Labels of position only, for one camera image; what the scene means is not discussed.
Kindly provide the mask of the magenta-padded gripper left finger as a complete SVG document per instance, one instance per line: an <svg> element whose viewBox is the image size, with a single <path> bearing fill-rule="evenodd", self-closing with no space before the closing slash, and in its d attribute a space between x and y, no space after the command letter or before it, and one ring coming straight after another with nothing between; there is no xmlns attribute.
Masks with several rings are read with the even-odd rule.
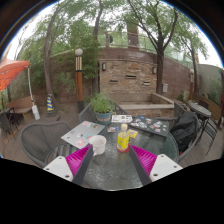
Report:
<svg viewBox="0 0 224 224"><path fill-rule="evenodd" d="M44 170L81 186L92 157L93 146L88 145L67 157L58 156Z"/></svg>

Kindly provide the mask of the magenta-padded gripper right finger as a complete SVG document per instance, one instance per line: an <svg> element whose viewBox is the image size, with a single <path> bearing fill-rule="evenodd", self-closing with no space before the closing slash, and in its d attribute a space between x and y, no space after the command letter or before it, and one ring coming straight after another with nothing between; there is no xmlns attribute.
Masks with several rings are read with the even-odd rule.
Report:
<svg viewBox="0 0 224 224"><path fill-rule="evenodd" d="M165 154L154 155L134 145L129 146L129 155L143 186L182 169Z"/></svg>

